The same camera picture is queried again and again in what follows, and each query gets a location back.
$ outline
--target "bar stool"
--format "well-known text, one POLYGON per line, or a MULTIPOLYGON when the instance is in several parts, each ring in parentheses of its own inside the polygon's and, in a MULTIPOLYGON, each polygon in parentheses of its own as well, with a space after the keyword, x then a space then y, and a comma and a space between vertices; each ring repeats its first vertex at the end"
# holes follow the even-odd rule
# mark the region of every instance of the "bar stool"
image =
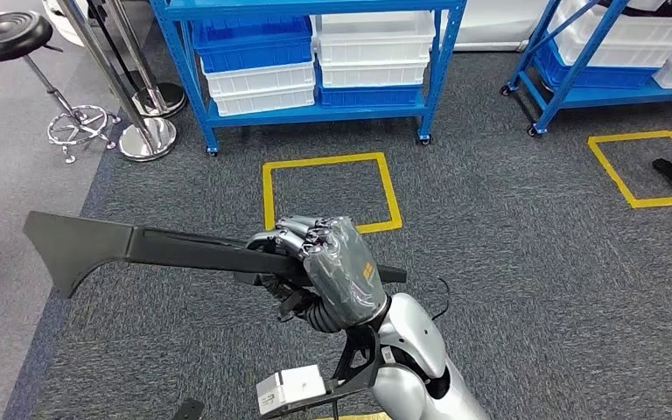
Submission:
POLYGON ((35 11, 0 13, 0 61, 24 59, 45 85, 47 93, 63 111, 47 125, 48 141, 61 146, 66 163, 72 164, 76 157, 68 149, 70 146, 84 144, 98 137, 104 141, 106 149, 114 149, 115 142, 109 140, 103 131, 107 128, 110 117, 112 123, 119 123, 120 118, 95 105, 72 107, 39 70, 29 54, 40 47, 60 52, 59 48, 47 44, 52 36, 53 27, 35 11))

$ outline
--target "blue plastic bin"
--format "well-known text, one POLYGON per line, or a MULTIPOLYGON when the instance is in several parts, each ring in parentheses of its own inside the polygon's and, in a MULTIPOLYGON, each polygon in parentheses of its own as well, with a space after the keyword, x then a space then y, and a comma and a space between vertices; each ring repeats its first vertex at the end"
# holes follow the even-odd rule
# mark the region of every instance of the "blue plastic bin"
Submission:
MULTIPOLYGON (((560 86, 565 75, 571 69, 566 66, 557 52, 557 45, 551 39, 546 45, 535 52, 535 67, 542 79, 553 90, 560 86)), ((578 88, 642 88, 651 76, 658 71, 657 67, 597 67, 588 66, 573 82, 578 88)))
POLYGON ((205 73, 311 61, 311 36, 307 16, 271 17, 266 23, 227 17, 192 25, 192 44, 205 73))
POLYGON ((379 108, 416 105, 421 85, 379 87, 331 87, 318 84, 323 108, 379 108))
POLYGON ((221 30, 234 29, 243 26, 258 25, 287 25, 293 19, 300 19, 300 16, 292 15, 238 15, 228 17, 212 17, 205 20, 207 27, 221 30))

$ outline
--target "white label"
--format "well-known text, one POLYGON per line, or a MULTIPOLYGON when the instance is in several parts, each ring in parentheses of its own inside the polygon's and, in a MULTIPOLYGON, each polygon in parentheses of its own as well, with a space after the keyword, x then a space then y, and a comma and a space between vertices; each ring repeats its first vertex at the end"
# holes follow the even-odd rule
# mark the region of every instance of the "white label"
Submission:
POLYGON ((385 360, 385 363, 395 363, 396 358, 393 356, 393 351, 390 350, 389 346, 382 348, 382 359, 385 360))

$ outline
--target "black stool seat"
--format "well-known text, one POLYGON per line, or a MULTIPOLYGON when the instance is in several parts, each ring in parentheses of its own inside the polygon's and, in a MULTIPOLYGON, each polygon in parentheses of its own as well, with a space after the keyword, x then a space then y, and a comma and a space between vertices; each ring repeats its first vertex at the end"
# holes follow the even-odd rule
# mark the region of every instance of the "black stool seat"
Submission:
POLYGON ((52 36, 50 22, 36 11, 0 13, 0 61, 24 57, 45 46, 52 36))

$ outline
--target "metal stanchion pole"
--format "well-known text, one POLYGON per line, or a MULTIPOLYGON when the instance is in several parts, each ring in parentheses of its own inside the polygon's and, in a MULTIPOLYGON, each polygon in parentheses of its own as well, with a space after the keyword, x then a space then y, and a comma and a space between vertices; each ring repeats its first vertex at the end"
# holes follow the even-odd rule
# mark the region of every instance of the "metal stanchion pole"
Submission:
POLYGON ((120 100, 122 108, 132 122, 120 136, 120 151, 130 160, 146 162, 157 159, 169 151, 176 142, 176 127, 164 118, 144 118, 138 113, 132 100, 125 94, 119 75, 109 62, 109 58, 99 46, 86 17, 75 0, 57 0, 71 26, 76 30, 81 42, 89 51, 96 64, 104 73, 109 87, 120 100))
POLYGON ((173 83, 157 83, 148 60, 141 52, 140 43, 132 31, 130 19, 120 0, 106 0, 109 15, 115 20, 117 29, 128 47, 130 57, 135 61, 145 88, 132 96, 137 110, 143 116, 172 116, 186 104, 186 94, 181 86, 173 83))

